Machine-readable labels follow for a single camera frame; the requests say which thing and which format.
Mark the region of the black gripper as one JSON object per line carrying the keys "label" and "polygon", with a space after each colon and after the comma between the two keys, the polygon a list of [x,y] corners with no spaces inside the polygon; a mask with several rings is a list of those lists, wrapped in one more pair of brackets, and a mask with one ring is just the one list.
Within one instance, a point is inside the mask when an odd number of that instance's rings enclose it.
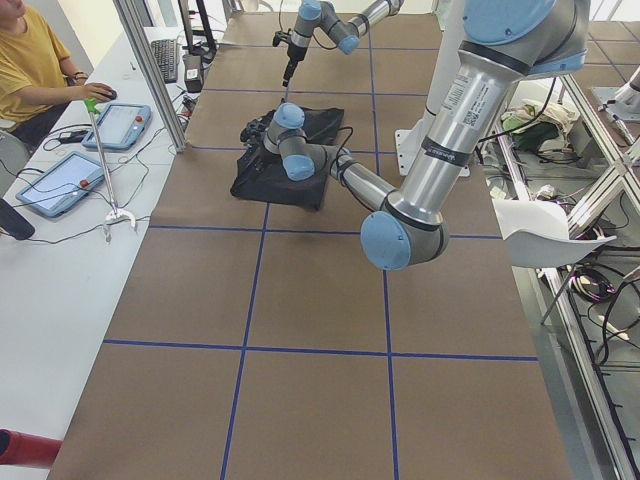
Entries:
{"label": "black gripper", "polygon": [[264,148],[264,136],[268,122],[264,117],[249,121],[240,133],[240,141],[246,147],[239,159],[239,172],[262,173],[270,165],[270,152]]}
{"label": "black gripper", "polygon": [[288,63],[285,68],[285,75],[293,75],[298,64],[305,59],[305,48],[297,45],[290,45],[287,49]]}

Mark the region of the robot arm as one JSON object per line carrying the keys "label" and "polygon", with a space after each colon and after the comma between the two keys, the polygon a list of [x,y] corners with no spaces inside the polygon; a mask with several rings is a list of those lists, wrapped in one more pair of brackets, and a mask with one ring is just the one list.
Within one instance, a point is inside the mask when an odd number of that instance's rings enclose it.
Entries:
{"label": "robot arm", "polygon": [[278,46],[280,42],[288,45],[288,63],[283,74],[283,85],[289,84],[298,64],[305,59],[317,29],[324,32],[338,50],[350,55],[358,47],[360,39],[367,35],[375,24],[386,17],[397,15],[403,4],[403,0],[374,1],[361,13],[343,21],[329,1],[302,1],[294,27],[288,31],[274,33],[273,46]]}
{"label": "robot arm", "polygon": [[586,1],[456,1],[447,16],[432,84],[444,93],[419,126],[423,139],[394,187],[334,145],[312,143],[305,115],[285,102],[261,135],[295,182],[326,170],[369,210],[360,240],[382,270],[431,261],[447,247],[441,210],[508,93],[525,79],[579,70],[586,57]]}

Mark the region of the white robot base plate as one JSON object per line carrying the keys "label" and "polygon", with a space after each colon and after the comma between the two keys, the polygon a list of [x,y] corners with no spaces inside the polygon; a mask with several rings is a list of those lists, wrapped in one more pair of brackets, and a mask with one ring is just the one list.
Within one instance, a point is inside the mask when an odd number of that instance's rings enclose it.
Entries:
{"label": "white robot base plate", "polygon": [[[396,145],[396,154],[397,154],[397,164],[399,174],[402,177],[405,177],[409,174],[409,171],[413,165],[414,160],[419,156],[419,154],[424,150],[422,143],[424,141],[424,137],[427,135],[424,127],[422,119],[417,122],[411,129],[398,129],[395,131],[395,145]],[[451,150],[451,156],[454,160],[457,158],[460,160],[464,152],[461,152],[457,147],[446,147],[446,149]],[[458,177],[459,178],[468,178],[471,175],[470,167],[468,166],[469,160],[469,152],[467,155],[467,164],[462,166]]]}

